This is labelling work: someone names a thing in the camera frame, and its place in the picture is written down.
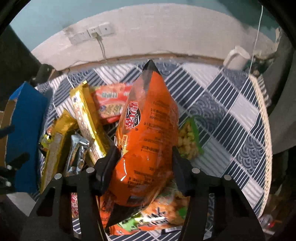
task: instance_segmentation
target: table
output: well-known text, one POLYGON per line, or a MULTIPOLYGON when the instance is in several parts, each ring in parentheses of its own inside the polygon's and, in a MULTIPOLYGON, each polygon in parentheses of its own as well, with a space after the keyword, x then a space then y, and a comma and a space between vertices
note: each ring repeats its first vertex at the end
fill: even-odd
MULTIPOLYGON (((209 175, 231 175, 259 217, 266 205, 271 183, 271 137, 264 98, 257 80, 240 71, 221 66, 188 62, 184 59, 155 59, 155 64, 178 104, 179 125, 188 116, 199 126, 204 155, 192 165, 209 175)), ((117 82, 132 83, 140 75, 146 59, 108 63, 80 72, 64 74, 37 89, 52 101, 44 117, 44 130, 63 109, 73 116, 71 88, 84 80, 89 85, 117 82)), ((109 137, 115 135, 116 123, 105 126, 109 137)), ((40 155, 40 171, 44 157, 40 155)), ((211 236, 213 198, 209 199, 210 217, 205 238, 211 236)), ((74 230, 80 233, 79 220, 73 220, 74 230)), ((180 231, 161 234, 158 231, 138 232, 131 236, 110 236, 117 241, 178 239, 180 231)))

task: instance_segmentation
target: striped cloth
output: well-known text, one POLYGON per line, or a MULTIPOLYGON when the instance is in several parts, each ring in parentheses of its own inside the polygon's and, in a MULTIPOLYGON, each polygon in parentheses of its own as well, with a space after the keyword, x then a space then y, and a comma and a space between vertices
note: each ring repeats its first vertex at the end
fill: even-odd
MULTIPOLYGON (((87 80, 89 85, 132 83, 141 74, 147 60, 100 65, 97 68, 62 75, 37 89, 52 93, 52 102, 44 117, 44 130, 52 124, 63 109, 73 116, 69 97, 71 88, 87 80)), ((209 175, 229 174, 242 189, 257 216, 266 205, 271 177, 271 141, 264 100, 253 77, 244 72, 222 67, 186 62, 160 60, 155 64, 178 104, 179 125, 194 117, 199 126, 204 155, 192 165, 209 175)), ((105 126, 110 138, 115 135, 117 123, 105 126)), ((40 173, 44 158, 40 154, 40 173)), ((213 209, 213 200, 209 199, 213 209)), ((205 238, 211 235, 213 216, 207 221, 205 238)), ((73 221, 74 230, 81 233, 79 220, 73 221)), ((109 237, 117 241, 174 241, 179 231, 171 234, 138 232, 132 236, 109 237)))

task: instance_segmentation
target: red and white package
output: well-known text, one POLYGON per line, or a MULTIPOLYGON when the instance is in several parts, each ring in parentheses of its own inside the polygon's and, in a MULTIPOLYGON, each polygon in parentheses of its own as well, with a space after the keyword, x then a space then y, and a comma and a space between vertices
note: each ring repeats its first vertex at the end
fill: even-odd
POLYGON ((91 95, 103 125, 120 119, 131 87, 118 83, 92 88, 91 95))

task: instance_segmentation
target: metal screw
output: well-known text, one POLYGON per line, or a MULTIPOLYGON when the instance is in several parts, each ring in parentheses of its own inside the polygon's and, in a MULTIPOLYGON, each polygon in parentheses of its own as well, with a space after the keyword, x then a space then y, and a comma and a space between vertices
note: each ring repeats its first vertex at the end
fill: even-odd
POLYGON ((55 180, 58 180, 58 179, 60 179, 62 177, 62 174, 60 174, 60 173, 57 173, 56 175, 54 175, 54 179, 55 180))
POLYGON ((198 168, 192 168, 192 170, 191 170, 193 173, 195 173, 195 174, 199 174, 200 173, 200 170, 198 169, 198 168))
POLYGON ((227 181, 230 181, 230 180, 231 180, 231 176, 229 176, 229 175, 224 175, 224 179, 227 180, 227 181))
POLYGON ((88 169, 86 169, 87 173, 92 173, 94 172, 94 168, 93 167, 89 167, 88 169))

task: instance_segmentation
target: black and red logo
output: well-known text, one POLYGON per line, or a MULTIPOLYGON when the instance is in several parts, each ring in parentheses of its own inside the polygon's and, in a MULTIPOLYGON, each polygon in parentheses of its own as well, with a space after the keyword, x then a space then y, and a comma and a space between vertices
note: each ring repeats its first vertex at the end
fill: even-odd
POLYGON ((140 123, 141 112, 139 110, 138 102, 131 101, 126 109, 125 125, 127 129, 133 129, 140 123))

